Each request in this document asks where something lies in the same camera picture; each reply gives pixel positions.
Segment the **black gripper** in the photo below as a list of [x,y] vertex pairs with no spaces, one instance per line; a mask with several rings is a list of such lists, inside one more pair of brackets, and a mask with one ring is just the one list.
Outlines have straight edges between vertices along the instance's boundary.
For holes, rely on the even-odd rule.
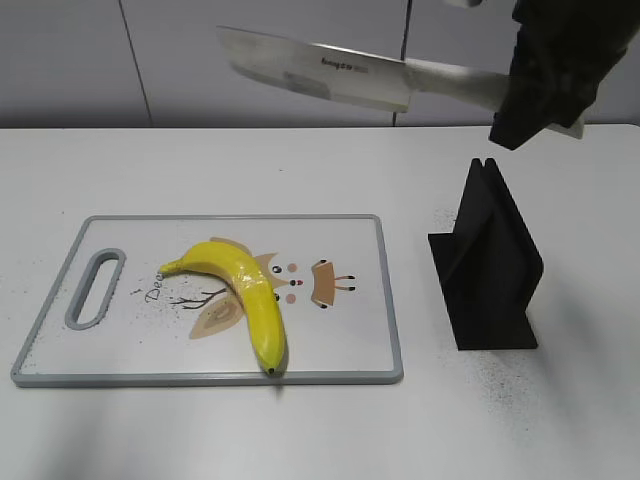
[[489,140],[516,150],[546,127],[583,128],[601,82],[633,40],[631,1],[518,1],[506,96]]

